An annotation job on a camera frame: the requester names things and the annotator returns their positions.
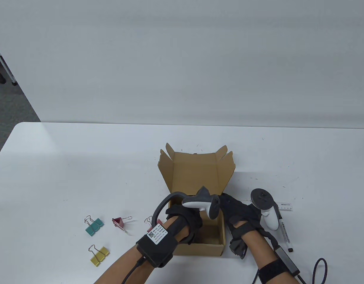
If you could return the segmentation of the person's right hand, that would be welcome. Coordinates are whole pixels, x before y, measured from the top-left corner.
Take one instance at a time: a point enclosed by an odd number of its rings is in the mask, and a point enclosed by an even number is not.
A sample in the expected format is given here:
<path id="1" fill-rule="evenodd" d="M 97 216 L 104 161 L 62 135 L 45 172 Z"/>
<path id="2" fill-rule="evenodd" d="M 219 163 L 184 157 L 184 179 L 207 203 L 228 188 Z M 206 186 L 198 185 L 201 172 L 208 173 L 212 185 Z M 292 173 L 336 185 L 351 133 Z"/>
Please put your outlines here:
<path id="1" fill-rule="evenodd" d="M 263 228 L 260 225 L 260 212 L 252 204 L 246 205 L 226 193 L 222 193 L 219 199 L 224 223 L 231 232 L 233 240 L 241 239 L 248 232 Z"/>

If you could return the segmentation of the person's left hand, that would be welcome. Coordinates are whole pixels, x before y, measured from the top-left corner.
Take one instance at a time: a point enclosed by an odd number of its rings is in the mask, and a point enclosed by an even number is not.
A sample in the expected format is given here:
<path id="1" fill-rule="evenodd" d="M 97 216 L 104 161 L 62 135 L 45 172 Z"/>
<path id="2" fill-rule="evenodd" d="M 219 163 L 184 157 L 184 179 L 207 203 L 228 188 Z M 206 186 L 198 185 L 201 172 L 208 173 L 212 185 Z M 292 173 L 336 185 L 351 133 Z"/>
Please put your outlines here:
<path id="1" fill-rule="evenodd" d="M 188 245 L 193 243 L 203 225 L 199 210 L 174 204 L 166 210 L 166 214 L 167 220 L 176 217 L 174 222 L 167 227 L 168 233 L 171 233 L 179 243 Z"/>

